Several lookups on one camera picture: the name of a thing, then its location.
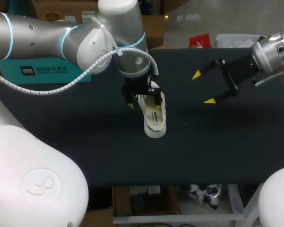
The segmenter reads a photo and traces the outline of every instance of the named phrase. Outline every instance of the white spiral cable wrap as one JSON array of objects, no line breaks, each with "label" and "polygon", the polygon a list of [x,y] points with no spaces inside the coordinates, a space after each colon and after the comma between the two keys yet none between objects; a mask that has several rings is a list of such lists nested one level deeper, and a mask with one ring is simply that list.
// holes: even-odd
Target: white spiral cable wrap
[{"label": "white spiral cable wrap", "polygon": [[[138,50],[138,49],[134,49],[134,48],[123,48],[123,49],[119,49],[122,52],[136,52],[136,53],[140,53],[144,56],[146,56],[151,63],[153,64],[154,67],[154,74],[155,75],[159,75],[159,71],[158,71],[158,67],[157,64],[155,62],[155,60],[153,59],[153,57],[151,57],[148,53]],[[88,69],[86,69],[83,73],[81,73],[76,79],[74,79],[72,82],[68,83],[67,85],[64,85],[63,87],[54,89],[54,90],[50,90],[50,91],[35,91],[35,90],[30,90],[30,89],[26,89],[23,87],[19,87],[11,82],[9,82],[8,80],[4,79],[2,76],[0,76],[0,82],[5,84],[6,86],[17,90],[19,92],[22,93],[26,93],[26,94],[30,94],[30,95],[35,95],[35,96],[48,96],[48,95],[54,95],[54,94],[58,94],[60,92],[63,92],[69,88],[71,88],[72,86],[74,86],[75,84],[77,84],[80,80],[82,80],[85,76],[87,76],[89,74],[90,71],[93,70],[93,68],[95,68],[97,65],[100,64],[100,62],[104,61],[106,58],[108,58],[109,56],[116,54],[117,51],[113,50],[111,52],[106,53],[105,55],[103,55],[101,58],[99,58],[98,60],[95,61],[95,63],[93,63]]]},{"label": "white spiral cable wrap", "polygon": [[264,84],[265,82],[267,82],[267,81],[269,81],[269,80],[271,80],[271,79],[273,79],[273,78],[279,77],[279,76],[281,76],[281,75],[283,75],[283,74],[284,74],[284,71],[279,72],[279,73],[276,73],[276,74],[274,74],[274,75],[271,75],[271,76],[269,76],[269,77],[267,77],[267,78],[265,78],[265,79],[260,80],[259,82],[257,82],[257,83],[255,84],[255,86],[258,87],[259,85]]}]

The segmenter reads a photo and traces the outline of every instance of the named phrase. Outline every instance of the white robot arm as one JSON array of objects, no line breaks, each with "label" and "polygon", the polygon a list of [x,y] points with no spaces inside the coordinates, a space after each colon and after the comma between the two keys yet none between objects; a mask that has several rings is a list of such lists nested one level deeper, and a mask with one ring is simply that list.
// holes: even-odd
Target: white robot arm
[{"label": "white robot arm", "polygon": [[284,227],[284,169],[274,173],[264,183],[258,208],[263,227]]},{"label": "white robot arm", "polygon": [[[86,70],[115,43],[147,52],[137,0],[99,0],[98,7],[97,19],[81,26],[0,13],[0,59],[57,57]],[[127,83],[147,81],[144,55],[124,52],[116,61]],[[80,168],[27,132],[0,101],[0,227],[78,227],[88,198]]]}]

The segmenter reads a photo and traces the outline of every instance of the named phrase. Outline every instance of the black tablecloth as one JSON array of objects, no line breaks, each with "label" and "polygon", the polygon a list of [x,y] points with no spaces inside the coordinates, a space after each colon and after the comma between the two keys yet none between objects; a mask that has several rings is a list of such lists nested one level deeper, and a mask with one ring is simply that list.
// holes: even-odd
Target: black tablecloth
[{"label": "black tablecloth", "polygon": [[[261,183],[284,167],[284,86],[279,79],[217,106],[206,98],[226,86],[219,72],[192,81],[198,67],[248,49],[156,50],[158,84],[166,95],[167,133],[147,137],[143,115],[121,95],[114,64],[92,83],[54,96],[3,86],[0,99],[31,133],[74,160],[90,187],[182,183]],[[49,90],[60,85],[30,85]]]}]

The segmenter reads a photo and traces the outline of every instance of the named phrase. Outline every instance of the white shoe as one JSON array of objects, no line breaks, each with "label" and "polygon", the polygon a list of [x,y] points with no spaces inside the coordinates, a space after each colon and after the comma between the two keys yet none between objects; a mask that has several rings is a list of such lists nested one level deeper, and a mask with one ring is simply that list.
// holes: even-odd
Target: white shoe
[{"label": "white shoe", "polygon": [[[153,81],[151,87],[159,88]],[[161,92],[161,98],[161,107],[158,109],[153,96],[138,95],[138,102],[144,115],[144,131],[146,135],[154,139],[160,138],[166,133],[166,109],[163,92]]]}]

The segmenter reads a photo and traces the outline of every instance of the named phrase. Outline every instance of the white metal frame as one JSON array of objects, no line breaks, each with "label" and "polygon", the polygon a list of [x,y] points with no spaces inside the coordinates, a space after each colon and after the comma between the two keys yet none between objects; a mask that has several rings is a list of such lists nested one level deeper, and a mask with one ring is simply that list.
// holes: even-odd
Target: white metal frame
[{"label": "white metal frame", "polygon": [[236,184],[229,184],[228,193],[232,214],[115,217],[114,224],[235,221],[235,227],[251,227],[258,218],[257,199],[261,187],[262,185],[258,187],[246,208],[244,208],[238,186]]}]

